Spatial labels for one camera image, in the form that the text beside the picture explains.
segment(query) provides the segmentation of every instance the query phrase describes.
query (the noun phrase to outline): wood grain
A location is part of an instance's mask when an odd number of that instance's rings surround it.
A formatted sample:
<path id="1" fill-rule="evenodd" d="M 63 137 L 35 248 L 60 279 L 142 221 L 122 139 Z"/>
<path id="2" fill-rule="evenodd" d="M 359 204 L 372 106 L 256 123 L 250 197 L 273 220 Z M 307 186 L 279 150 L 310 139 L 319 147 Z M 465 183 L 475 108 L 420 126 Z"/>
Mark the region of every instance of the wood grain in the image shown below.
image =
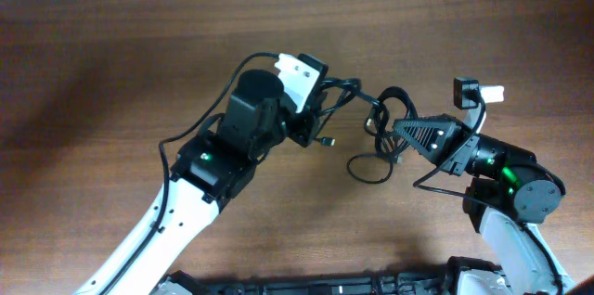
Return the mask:
<path id="1" fill-rule="evenodd" d="M 594 271 L 592 16 L 594 0 L 0 0 L 0 293 L 70 293 L 92 275 L 159 189 L 157 141 L 192 124 L 260 50 L 312 53 L 372 95 L 402 86 L 421 115 L 464 115 L 452 104 L 455 76 L 505 85 L 484 133 L 534 151 L 565 181 L 568 196 L 541 229 L 585 279 Z M 172 270 L 312 276 L 452 255 L 495 260 L 459 199 L 411 187 L 431 169 L 416 152 L 389 183 L 348 176 L 348 158 L 372 150 L 367 114 L 360 101 L 341 109 L 326 131 L 336 147 L 275 147 Z M 463 190 L 470 178 L 435 183 Z"/>

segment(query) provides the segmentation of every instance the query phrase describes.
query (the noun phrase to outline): brown wooden surface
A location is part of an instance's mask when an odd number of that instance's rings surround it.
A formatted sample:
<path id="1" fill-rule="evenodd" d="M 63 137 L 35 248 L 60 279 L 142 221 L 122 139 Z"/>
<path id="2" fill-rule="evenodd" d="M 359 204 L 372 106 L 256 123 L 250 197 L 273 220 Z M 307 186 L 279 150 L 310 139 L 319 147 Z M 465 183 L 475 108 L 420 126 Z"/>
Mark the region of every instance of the brown wooden surface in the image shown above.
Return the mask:
<path id="1" fill-rule="evenodd" d="M 159 189 L 157 142 L 259 50 L 313 53 L 372 95 L 402 86 L 421 115 L 463 117 L 455 76 L 505 85 L 484 133 L 533 150 L 565 181 L 541 230 L 582 280 L 594 272 L 593 16 L 594 0 L 0 0 L 0 293 L 70 293 L 90 277 Z M 276 147 L 172 270 L 312 276 L 495 260 L 459 199 L 411 187 L 432 168 L 416 152 L 384 185 L 349 177 L 346 160 L 371 150 L 367 114 L 358 100 L 341 109 L 326 131 L 336 147 Z M 379 177 L 386 165 L 357 169 Z M 434 183 L 463 190 L 470 177 Z"/>

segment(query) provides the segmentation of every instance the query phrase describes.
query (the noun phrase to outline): wooden table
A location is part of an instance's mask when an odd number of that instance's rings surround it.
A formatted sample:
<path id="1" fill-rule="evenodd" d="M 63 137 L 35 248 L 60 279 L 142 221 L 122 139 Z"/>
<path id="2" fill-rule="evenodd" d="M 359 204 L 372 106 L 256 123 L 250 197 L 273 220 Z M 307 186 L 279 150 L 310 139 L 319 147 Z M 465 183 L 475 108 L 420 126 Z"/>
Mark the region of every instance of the wooden table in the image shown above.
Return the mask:
<path id="1" fill-rule="evenodd" d="M 90 277 L 159 189 L 157 142 L 260 50 L 312 53 L 372 95 L 402 86 L 420 115 L 465 115 L 455 76 L 505 85 L 484 133 L 533 150 L 565 181 L 541 230 L 582 280 L 594 271 L 593 16 L 594 0 L 0 0 L 0 293 L 70 293 Z M 411 187 L 432 168 L 416 152 L 383 185 L 347 174 L 348 158 L 372 150 L 368 109 L 355 100 L 335 115 L 335 147 L 275 147 L 171 270 L 313 276 L 495 260 L 461 200 Z"/>

